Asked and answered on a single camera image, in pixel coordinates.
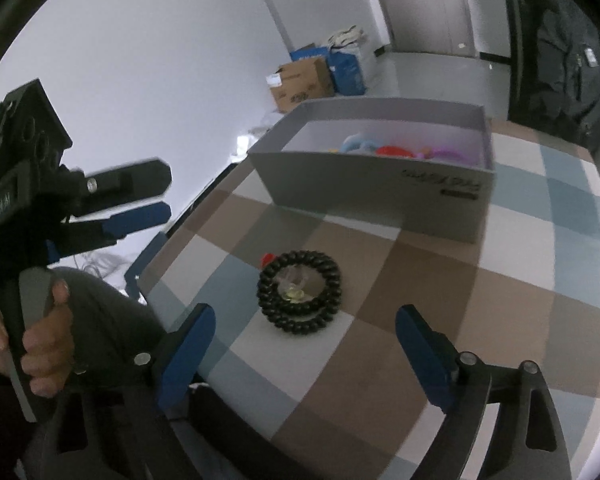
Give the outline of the person's left hand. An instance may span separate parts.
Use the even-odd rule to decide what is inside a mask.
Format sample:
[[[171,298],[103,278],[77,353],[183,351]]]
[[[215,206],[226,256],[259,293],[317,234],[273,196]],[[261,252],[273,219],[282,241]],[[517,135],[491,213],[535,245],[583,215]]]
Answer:
[[[72,312],[67,283],[58,278],[52,288],[54,306],[45,318],[33,324],[23,334],[26,353],[21,359],[22,370],[31,377],[31,391],[41,398],[51,399],[65,387],[72,371],[74,342],[71,333]],[[0,374],[7,375],[4,357],[8,336],[0,315]]]

